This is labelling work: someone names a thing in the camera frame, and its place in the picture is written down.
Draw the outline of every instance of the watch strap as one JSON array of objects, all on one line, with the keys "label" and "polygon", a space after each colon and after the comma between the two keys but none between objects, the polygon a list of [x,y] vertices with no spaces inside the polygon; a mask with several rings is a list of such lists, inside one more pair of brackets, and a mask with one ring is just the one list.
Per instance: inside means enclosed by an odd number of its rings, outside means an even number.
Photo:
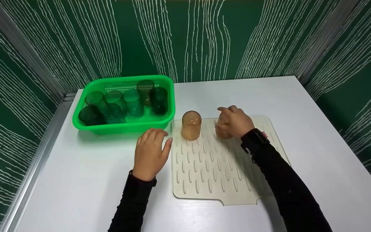
[{"label": "watch strap", "polygon": [[259,149],[267,144],[270,144],[270,141],[267,139],[265,134],[257,128],[252,129],[243,135],[243,137],[241,137],[241,141],[241,148],[243,148],[246,153],[251,155],[253,163],[256,163],[255,159]]}]

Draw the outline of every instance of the right hand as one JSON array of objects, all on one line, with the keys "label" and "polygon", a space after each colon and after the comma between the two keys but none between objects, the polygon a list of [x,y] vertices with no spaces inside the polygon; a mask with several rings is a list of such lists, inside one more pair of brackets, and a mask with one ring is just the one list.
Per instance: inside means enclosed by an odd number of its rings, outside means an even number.
[{"label": "right hand", "polygon": [[222,131],[232,134],[236,138],[241,138],[247,132],[255,128],[252,119],[244,111],[232,105],[228,108],[218,107],[219,111],[228,118],[228,125],[217,125]]}]

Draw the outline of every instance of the basket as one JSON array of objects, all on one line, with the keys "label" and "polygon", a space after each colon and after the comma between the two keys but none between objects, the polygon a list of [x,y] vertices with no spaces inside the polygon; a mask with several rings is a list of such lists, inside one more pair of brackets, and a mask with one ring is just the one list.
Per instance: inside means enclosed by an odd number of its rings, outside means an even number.
[{"label": "basket", "polygon": [[[78,113],[87,105],[84,102],[85,97],[93,91],[101,91],[104,94],[109,91],[124,91],[137,88],[137,83],[141,80],[152,80],[155,87],[164,87],[168,91],[168,111],[165,115],[155,115],[151,107],[145,107],[142,117],[133,117],[127,115],[126,123],[105,124],[85,126],[78,118]],[[72,123],[79,130],[91,131],[95,134],[115,134],[129,132],[144,132],[149,128],[165,129],[174,118],[176,111],[174,100],[174,83],[172,79],[165,75],[143,75],[117,78],[103,78],[90,82],[82,91],[80,100],[72,116]]]}]

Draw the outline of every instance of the black sleeve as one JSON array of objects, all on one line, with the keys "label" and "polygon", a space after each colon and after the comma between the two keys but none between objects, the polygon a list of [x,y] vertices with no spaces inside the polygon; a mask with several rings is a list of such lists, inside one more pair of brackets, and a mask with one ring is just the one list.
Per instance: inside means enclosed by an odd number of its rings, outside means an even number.
[{"label": "black sleeve", "polygon": [[129,175],[109,232],[139,232],[153,185]]},{"label": "black sleeve", "polygon": [[242,137],[244,146],[259,148],[252,160],[265,176],[286,224],[287,232],[331,232],[330,225],[319,204],[296,172],[287,164],[271,144],[253,141],[253,132]]}]

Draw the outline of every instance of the white drying mat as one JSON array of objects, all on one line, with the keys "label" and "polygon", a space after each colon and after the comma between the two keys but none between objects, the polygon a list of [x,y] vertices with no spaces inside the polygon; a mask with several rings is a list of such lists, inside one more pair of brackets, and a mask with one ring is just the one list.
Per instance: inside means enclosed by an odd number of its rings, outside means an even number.
[{"label": "white drying mat", "polygon": [[[289,163],[277,134],[266,116],[251,117],[256,128]],[[235,138],[224,140],[215,133],[218,119],[203,119],[200,137],[181,136],[181,120],[174,122],[172,151],[173,193],[177,198],[219,200],[223,205],[256,204],[272,196],[270,187],[250,155]]]}]

